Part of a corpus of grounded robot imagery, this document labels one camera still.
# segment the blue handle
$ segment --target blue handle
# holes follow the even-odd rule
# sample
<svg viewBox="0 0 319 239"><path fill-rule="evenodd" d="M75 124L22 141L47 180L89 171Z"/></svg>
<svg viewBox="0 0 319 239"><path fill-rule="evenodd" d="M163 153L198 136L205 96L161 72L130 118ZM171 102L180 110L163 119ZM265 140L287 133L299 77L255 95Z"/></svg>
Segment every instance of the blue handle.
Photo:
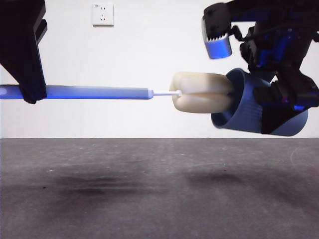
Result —
<svg viewBox="0 0 319 239"><path fill-rule="evenodd" d="M132 99L149 100L148 88L46 86L46 99ZM0 99L23 99L18 85L1 85Z"/></svg>

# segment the wall socket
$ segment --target wall socket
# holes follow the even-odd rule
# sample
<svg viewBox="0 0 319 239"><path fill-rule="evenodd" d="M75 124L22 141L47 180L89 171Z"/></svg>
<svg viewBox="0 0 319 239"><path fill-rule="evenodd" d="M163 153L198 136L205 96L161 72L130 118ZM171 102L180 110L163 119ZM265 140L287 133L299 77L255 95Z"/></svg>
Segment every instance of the wall socket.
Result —
<svg viewBox="0 0 319 239"><path fill-rule="evenodd" d="M92 5L93 26L114 26L113 3L96 3Z"/></svg>

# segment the concrete floor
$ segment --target concrete floor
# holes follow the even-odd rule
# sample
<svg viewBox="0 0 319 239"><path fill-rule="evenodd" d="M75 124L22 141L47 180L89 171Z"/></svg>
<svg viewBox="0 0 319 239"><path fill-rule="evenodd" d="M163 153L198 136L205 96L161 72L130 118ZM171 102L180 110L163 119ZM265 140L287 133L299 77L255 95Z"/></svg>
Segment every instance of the concrete floor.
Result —
<svg viewBox="0 0 319 239"><path fill-rule="evenodd" d="M319 139L4 139L2 239L318 239Z"/></svg>

